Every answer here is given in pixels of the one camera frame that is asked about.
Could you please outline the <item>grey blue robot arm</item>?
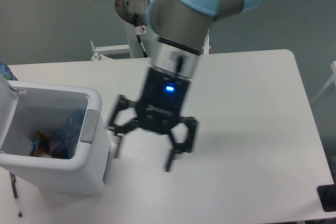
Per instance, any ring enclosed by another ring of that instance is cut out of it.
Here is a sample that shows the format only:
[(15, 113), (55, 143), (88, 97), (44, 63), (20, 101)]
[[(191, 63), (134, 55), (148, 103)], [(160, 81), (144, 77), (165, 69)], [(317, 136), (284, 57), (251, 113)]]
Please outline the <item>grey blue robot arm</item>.
[(211, 24), (255, 8), (261, 0), (142, 1), (144, 11), (129, 9), (132, 20), (140, 26), (140, 16), (145, 17), (145, 25), (158, 36), (158, 47), (151, 54), (143, 51), (151, 65), (140, 98), (132, 101), (119, 95), (108, 129), (119, 141), (137, 128), (167, 135), (172, 144), (165, 165), (169, 171), (177, 155), (193, 150), (198, 122), (180, 111)]

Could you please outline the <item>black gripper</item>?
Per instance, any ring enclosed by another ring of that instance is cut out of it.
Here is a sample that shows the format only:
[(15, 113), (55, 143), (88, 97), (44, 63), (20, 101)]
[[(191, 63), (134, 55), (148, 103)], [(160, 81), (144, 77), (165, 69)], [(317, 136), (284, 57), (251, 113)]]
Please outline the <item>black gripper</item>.
[[(165, 164), (165, 171), (170, 172), (176, 155), (191, 153), (198, 126), (196, 118), (180, 116), (190, 81), (182, 77), (174, 77), (166, 72), (148, 68), (143, 90), (139, 100), (132, 101), (120, 94), (108, 122), (108, 130), (113, 133), (117, 142), (113, 158), (119, 158), (124, 136), (138, 127), (158, 134), (168, 135), (172, 148)], [(123, 124), (117, 123), (118, 114), (132, 108), (136, 116)], [(177, 142), (172, 128), (182, 123), (187, 132), (182, 142)]]

